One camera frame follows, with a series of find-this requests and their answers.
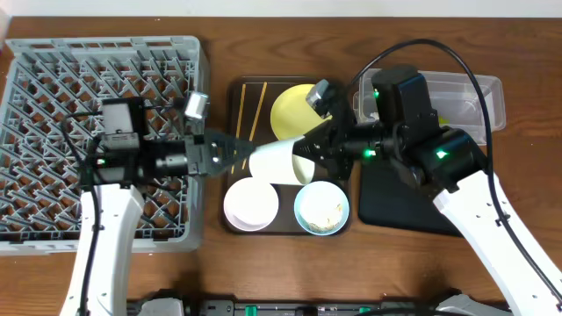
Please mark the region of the wooden chopstick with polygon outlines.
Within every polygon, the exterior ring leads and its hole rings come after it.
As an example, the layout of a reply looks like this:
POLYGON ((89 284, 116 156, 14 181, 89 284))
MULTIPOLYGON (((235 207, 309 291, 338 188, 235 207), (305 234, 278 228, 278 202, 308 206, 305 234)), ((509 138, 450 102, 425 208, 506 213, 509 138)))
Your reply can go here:
POLYGON ((248 85, 243 83, 239 89, 239 94, 234 100, 234 136, 240 140, 247 140, 247 127, 245 126, 245 105, 247 103, 246 97, 248 93, 248 85))
MULTIPOLYGON (((267 86, 268 86, 268 83, 264 82, 262 90, 261 90, 260 98, 259 98, 259 101, 258 101, 258 104, 257 104, 257 107, 256 107, 256 112, 255 112, 255 116, 254 116, 254 120, 253 120, 253 123, 252 123, 251 130, 250 130, 250 134, 249 134, 249 141, 250 142, 252 142, 254 137, 255 137, 256 128, 257 128, 257 125, 258 125, 260 112, 261 112, 261 109, 262 109, 262 106, 263 106, 263 100, 264 100, 264 96, 265 96, 265 93, 266 93, 266 90, 267 90, 267 86)), ((248 161, 248 158, 243 160, 242 165, 241 165, 241 169, 246 168, 247 161, 248 161)))

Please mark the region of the white bowl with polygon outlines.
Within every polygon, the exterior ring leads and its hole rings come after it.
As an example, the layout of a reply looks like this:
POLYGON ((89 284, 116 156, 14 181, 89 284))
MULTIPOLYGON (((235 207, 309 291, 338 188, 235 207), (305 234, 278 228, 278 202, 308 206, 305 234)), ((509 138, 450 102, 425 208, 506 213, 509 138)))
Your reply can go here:
POLYGON ((274 187, 254 177, 242 178, 230 186, 223 201, 227 222, 243 232, 267 227, 276 218, 278 208, 274 187))

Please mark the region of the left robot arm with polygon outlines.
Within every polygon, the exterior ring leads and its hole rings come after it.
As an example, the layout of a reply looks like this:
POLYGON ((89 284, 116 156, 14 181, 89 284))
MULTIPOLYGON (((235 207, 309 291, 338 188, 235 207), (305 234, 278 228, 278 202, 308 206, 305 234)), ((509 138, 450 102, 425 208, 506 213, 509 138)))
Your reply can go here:
POLYGON ((104 131, 76 159, 81 231, 63 315, 125 315, 133 240, 145 189, 166 177, 216 176, 256 149, 212 129, 178 140, 148 139, 143 97, 106 98, 104 131))

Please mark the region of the green snack wrapper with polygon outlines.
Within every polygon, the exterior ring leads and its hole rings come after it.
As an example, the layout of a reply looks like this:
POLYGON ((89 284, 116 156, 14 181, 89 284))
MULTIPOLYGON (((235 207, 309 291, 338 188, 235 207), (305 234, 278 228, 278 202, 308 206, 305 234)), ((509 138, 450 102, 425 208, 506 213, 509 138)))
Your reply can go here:
POLYGON ((449 124, 449 121, 441 116, 438 117, 438 122, 440 126, 449 124))

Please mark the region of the white paper cup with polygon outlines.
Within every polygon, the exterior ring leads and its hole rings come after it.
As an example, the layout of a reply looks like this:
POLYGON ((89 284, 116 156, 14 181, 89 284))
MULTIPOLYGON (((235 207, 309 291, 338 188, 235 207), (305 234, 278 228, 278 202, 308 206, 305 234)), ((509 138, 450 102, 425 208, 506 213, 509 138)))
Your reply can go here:
POLYGON ((304 186, 312 182, 315 163, 292 152, 303 138, 300 135, 258 147, 249 157, 250 174, 271 184, 304 186))

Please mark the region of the light blue bowl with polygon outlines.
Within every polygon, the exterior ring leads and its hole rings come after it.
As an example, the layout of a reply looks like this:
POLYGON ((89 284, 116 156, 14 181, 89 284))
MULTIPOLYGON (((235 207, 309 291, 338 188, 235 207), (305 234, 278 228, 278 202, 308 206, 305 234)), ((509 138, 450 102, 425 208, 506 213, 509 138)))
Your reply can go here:
POLYGON ((340 186, 327 181, 304 186, 295 197, 293 210, 298 224, 317 236, 340 233, 350 214, 346 193, 340 186))

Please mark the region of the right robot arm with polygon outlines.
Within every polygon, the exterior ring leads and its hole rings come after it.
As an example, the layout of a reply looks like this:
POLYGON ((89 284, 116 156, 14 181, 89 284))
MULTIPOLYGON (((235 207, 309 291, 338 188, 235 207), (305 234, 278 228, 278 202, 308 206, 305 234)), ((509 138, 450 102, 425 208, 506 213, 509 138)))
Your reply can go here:
POLYGON ((465 131, 440 126, 425 77, 412 66, 371 79, 379 120, 359 125, 347 94, 326 80, 306 94, 325 122, 296 141, 293 153, 349 178, 356 161, 387 160, 400 180, 426 190, 469 242, 515 315, 559 315, 561 272, 523 224, 482 151, 465 131))

